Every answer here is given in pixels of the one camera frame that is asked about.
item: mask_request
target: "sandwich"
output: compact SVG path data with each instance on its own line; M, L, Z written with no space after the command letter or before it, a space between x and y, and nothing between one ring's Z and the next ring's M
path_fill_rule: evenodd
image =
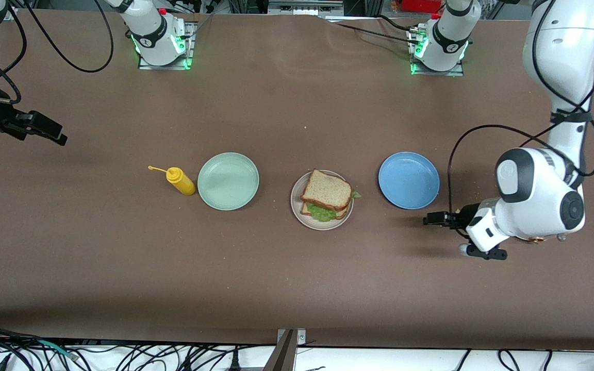
M351 200L359 197L347 181L314 169L300 197L304 202L301 213L321 222L340 220Z

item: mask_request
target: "black strap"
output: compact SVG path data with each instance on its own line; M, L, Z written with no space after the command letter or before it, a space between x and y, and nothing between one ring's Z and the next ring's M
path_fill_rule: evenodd
M137 40L141 46L147 47L148 49L155 47L157 40L163 38L164 34L167 33L167 19L162 16L160 19L162 20L162 23L160 23L160 28L154 32L148 33L148 35L137 35L136 33L132 32L132 37L134 37L134 40Z
M450 7L448 5L448 3L446 3L446 10L448 10L448 12L454 16L465 16L465 15L469 14L469 12L471 11L471 5L473 5L473 0L472 0L472 2L469 3L469 6L467 7L467 9L455 10L452 7Z
M434 37L434 40L437 42L437 44L441 45L443 52L446 54L453 54L454 52L457 52L460 47L463 47L469 39L469 36L459 41L453 41L449 38L446 38L439 32L439 23L435 23L434 27L432 27L432 36Z
M592 113L590 112L565 112L561 110L556 110L556 112L551 113L551 117L549 117L549 122L552 124L560 124L561 122L589 122L592 120Z

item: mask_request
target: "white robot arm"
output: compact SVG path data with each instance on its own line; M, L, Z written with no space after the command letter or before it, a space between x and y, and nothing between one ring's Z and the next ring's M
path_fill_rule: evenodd
M578 170L585 171L584 138L591 120L590 99L583 101L594 80L594 0L535 0L523 65L552 101L549 147L512 148L499 158L501 197L424 219L466 230L470 243L460 251L467 255L505 259L498 244L509 237L563 237L584 226L584 176Z
M448 71L462 58L471 31L481 18L478 0L448 0L440 19L424 24L427 38L415 57L433 71Z
M172 63L186 52L180 40L185 21L155 8L153 0L105 0L120 13L143 59L151 65Z

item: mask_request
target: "blue plate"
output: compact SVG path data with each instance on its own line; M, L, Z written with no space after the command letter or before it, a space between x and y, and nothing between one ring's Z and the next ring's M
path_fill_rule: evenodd
M403 209L420 209L437 197L439 174L422 155L398 152L379 168L379 188L392 204Z

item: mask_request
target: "brown table surface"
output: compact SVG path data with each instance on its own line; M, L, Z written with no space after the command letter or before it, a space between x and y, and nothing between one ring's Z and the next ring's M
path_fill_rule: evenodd
M98 13L38 14L75 63L102 63ZM313 16L215 15L192 70L139 71L111 14L113 61L85 74L20 15L29 47L10 73L19 108L57 120L69 140L0 134L0 327L262 343L276 328L306 327L315 345L594 348L594 177L581 232L507 242L507 261L463 258L454 232L421 225L447 207L460 134L547 126L549 99L521 66L526 22L480 22L465 76L441 78L410 75L398 42ZM1 65L18 54L17 33L0 28ZM472 134L453 165L455 207L493 197L497 158L522 141ZM592 163L592 133L587 148ZM382 161L405 150L439 169L439 197L422 210L394 207L377 185ZM238 211L184 197L146 168L179 166L194 179L227 151L252 158L261 176ZM290 211L293 184L313 167L363 195L336 230L309 230Z

